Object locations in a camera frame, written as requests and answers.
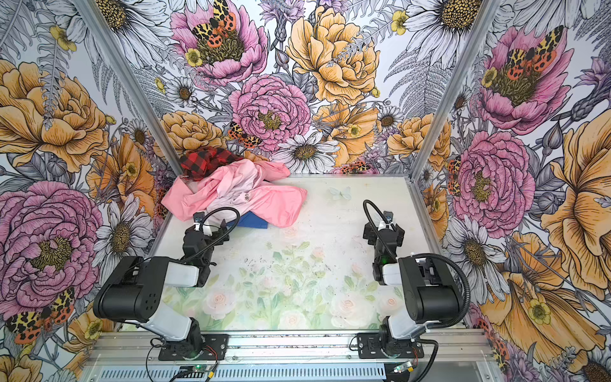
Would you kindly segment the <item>blue cloth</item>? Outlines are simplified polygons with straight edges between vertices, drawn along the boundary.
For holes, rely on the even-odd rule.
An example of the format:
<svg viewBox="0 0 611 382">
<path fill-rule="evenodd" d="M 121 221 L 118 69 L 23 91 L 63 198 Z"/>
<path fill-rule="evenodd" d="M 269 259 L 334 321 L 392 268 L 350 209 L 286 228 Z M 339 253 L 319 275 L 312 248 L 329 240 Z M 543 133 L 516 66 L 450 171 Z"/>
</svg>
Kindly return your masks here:
<svg viewBox="0 0 611 382">
<path fill-rule="evenodd" d="M 247 212 L 240 216 L 237 226 L 249 229 L 267 229 L 268 222 L 258 217 L 253 212 Z"/>
</svg>

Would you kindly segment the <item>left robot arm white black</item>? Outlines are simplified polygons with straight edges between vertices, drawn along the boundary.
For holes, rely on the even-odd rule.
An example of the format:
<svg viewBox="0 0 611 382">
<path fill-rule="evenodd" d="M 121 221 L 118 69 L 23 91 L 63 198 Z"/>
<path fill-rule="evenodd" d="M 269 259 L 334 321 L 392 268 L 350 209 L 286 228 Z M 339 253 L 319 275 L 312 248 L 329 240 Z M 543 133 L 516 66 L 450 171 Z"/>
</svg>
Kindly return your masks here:
<svg viewBox="0 0 611 382">
<path fill-rule="evenodd" d="M 227 335 L 204 335 L 199 322 L 162 302 L 166 288 L 202 288 L 208 282 L 214 248 L 228 241 L 226 224 L 186 230 L 183 257 L 126 257 L 119 261 L 95 297 L 98 318 L 128 323 L 157 335 L 162 361 L 224 359 Z"/>
</svg>

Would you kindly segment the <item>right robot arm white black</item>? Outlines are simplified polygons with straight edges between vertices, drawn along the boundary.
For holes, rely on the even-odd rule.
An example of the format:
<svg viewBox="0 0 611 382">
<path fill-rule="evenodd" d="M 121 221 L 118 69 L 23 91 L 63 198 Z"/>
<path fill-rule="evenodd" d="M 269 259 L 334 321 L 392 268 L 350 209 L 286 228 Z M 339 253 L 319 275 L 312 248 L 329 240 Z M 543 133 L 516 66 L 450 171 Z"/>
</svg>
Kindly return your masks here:
<svg viewBox="0 0 611 382">
<path fill-rule="evenodd" d="M 372 274 L 381 286 L 396 287 L 404 306 L 387 314 L 377 334 L 359 334 L 357 344 L 361 359 L 423 357 L 420 337 L 435 327 L 454 326 L 470 304 L 468 286 L 458 287 L 451 269 L 460 267 L 444 256 L 423 253 L 396 256 L 404 230 L 396 224 L 379 229 L 364 226 L 363 238 L 374 248 Z"/>
</svg>

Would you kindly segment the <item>pink cloth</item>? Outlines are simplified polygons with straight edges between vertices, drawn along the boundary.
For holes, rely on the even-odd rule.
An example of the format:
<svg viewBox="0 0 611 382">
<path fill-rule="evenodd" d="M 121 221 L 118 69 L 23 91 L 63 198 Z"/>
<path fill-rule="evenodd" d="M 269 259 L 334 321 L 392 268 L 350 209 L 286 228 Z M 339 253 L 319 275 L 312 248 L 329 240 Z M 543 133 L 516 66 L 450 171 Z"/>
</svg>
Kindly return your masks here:
<svg viewBox="0 0 611 382">
<path fill-rule="evenodd" d="M 200 181 L 178 178 L 162 204 L 181 221 L 190 220 L 195 213 L 231 207 L 286 228 L 297 221 L 307 198 L 305 189 L 275 183 L 290 175 L 282 163 L 244 159 L 222 166 Z"/>
</svg>

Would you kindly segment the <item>red black plaid cloth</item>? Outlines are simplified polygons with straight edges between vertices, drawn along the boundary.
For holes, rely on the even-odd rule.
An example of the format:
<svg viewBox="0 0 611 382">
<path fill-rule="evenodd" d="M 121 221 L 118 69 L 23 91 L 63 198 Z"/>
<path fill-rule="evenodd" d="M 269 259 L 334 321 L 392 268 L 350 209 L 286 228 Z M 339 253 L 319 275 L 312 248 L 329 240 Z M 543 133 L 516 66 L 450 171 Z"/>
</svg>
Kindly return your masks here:
<svg viewBox="0 0 611 382">
<path fill-rule="evenodd" d="M 180 157 L 182 176 L 192 181 L 207 178 L 218 168 L 243 158 L 221 147 L 202 147 Z"/>
</svg>

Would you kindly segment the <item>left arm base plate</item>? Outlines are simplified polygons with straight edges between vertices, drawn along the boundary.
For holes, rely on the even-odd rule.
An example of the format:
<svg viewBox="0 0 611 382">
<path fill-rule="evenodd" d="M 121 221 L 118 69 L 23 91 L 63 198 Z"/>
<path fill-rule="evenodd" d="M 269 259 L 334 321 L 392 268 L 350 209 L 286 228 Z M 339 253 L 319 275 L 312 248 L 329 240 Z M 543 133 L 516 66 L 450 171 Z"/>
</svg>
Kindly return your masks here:
<svg viewBox="0 0 611 382">
<path fill-rule="evenodd" d="M 168 342 L 159 352 L 159 361 L 223 361 L 228 349 L 227 334 L 202 334 L 199 342 Z"/>
</svg>

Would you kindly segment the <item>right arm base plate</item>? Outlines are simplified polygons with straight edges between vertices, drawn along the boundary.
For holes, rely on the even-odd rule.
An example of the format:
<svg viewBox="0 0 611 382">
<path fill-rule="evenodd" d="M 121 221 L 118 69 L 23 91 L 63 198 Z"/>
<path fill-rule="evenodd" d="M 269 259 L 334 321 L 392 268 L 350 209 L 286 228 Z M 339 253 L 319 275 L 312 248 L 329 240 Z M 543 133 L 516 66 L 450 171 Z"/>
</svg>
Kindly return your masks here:
<svg viewBox="0 0 611 382">
<path fill-rule="evenodd" d="M 423 358 L 420 342 L 397 340 L 389 334 L 359 333 L 356 336 L 360 359 L 416 359 Z"/>
</svg>

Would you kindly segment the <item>aluminium front rail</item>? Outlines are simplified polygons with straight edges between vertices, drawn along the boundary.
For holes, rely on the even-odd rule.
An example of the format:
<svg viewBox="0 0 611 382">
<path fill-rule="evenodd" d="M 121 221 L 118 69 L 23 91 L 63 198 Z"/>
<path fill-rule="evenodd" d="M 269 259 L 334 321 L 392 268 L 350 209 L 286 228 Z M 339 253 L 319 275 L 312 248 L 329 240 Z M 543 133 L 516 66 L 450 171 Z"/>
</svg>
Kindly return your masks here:
<svg viewBox="0 0 611 382">
<path fill-rule="evenodd" d="M 152 348 L 153 334 L 144 331 L 119 332 L 103 334 L 94 346 L 87 367 L 93 366 L 153 366 L 212 364 L 218 359 L 221 365 L 233 364 L 286 364 L 314 363 L 336 364 L 340 362 L 401 362 L 415 356 L 386 357 L 380 352 L 375 358 L 361 358 L 365 345 L 357 339 L 358 333 L 372 334 L 374 330 L 297 330 L 297 331 L 228 331 L 206 332 L 209 335 L 227 334 L 228 341 L 216 352 L 218 356 L 198 358 L 179 357 L 176 360 L 160 361 L 160 349 Z M 431 357 L 433 345 L 424 340 L 436 341 L 439 350 L 436 361 L 467 362 L 493 361 L 493 350 L 480 329 L 441 329 L 423 334 L 421 345 L 412 345 L 409 349 L 420 348 L 424 356 L 418 356 L 420 365 Z"/>
</svg>

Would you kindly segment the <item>right aluminium frame post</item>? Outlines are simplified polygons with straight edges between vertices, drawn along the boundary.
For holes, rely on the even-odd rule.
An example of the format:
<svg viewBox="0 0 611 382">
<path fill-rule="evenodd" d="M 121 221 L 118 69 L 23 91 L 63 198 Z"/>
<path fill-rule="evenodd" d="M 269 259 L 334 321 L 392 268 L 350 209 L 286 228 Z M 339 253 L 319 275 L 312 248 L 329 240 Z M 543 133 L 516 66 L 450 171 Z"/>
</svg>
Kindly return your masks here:
<svg viewBox="0 0 611 382">
<path fill-rule="evenodd" d="M 452 104 L 461 90 L 461 84 L 470 71 L 472 63 L 479 52 L 480 47 L 484 44 L 488 30 L 493 25 L 496 12 L 500 7 L 501 1 L 489 0 L 483 1 L 478 15 L 474 21 L 474 27 L 470 36 L 467 38 L 466 47 L 463 49 L 461 56 L 458 57 L 455 70 L 450 77 L 450 82 L 447 84 L 445 92 L 441 98 L 441 102 L 436 112 L 434 119 L 431 122 L 431 128 L 423 140 L 423 146 L 420 149 L 414 165 L 410 172 L 410 180 L 415 182 L 423 172 L 428 159 L 432 154 L 435 142 L 442 133 L 447 116 L 450 113 Z"/>
</svg>

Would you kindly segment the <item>aluminium frame post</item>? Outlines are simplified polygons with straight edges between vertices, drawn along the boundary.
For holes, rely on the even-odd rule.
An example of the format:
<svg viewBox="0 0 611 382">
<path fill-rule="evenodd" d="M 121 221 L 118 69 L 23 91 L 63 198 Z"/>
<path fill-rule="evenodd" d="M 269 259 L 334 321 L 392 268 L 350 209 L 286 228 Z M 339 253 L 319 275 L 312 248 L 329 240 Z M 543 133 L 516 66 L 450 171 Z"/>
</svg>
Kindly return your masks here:
<svg viewBox="0 0 611 382">
<path fill-rule="evenodd" d="M 154 108 L 137 80 L 130 63 L 123 55 L 123 48 L 111 32 L 95 1 L 75 1 L 75 7 L 84 19 L 92 36 L 99 43 L 102 52 L 107 56 L 109 65 L 125 87 L 139 113 L 139 116 L 149 127 L 156 143 L 159 145 L 171 169 L 178 177 L 182 175 L 179 157 L 173 149 L 164 128 L 162 127 Z"/>
<path fill-rule="evenodd" d="M 436 112 L 434 119 L 431 122 L 431 128 L 423 140 L 423 146 L 420 149 L 414 165 L 410 172 L 410 180 L 415 182 L 423 172 L 428 159 L 432 154 L 435 142 L 442 133 L 447 116 L 450 113 L 452 104 L 461 90 L 461 84 L 470 71 L 472 63 L 479 52 L 480 47 L 484 44 L 488 30 L 493 25 L 496 12 L 500 7 L 501 1 L 489 0 L 483 1 L 478 15 L 474 21 L 474 27 L 470 36 L 467 38 L 466 47 L 463 49 L 461 56 L 458 57 L 455 70 L 450 77 L 450 82 L 447 84 L 445 92 L 441 98 L 441 102 Z"/>
</svg>

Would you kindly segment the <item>left aluminium frame post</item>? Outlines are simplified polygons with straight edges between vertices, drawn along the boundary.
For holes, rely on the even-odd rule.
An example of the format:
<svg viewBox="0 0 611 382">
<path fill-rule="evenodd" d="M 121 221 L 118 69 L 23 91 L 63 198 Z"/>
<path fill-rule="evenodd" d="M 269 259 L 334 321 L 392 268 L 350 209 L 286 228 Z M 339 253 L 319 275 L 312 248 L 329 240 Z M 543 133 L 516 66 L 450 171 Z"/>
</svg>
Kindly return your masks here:
<svg viewBox="0 0 611 382">
<path fill-rule="evenodd" d="M 137 80 L 130 63 L 123 55 L 123 48 L 111 32 L 95 1 L 75 1 L 75 7 L 84 19 L 92 36 L 99 43 L 102 52 L 107 56 L 109 65 L 125 87 L 139 113 L 139 116 L 149 127 L 156 143 L 159 145 L 171 169 L 178 177 L 182 175 L 179 157 L 173 149 L 164 128 L 162 127 L 154 108 Z"/>
</svg>

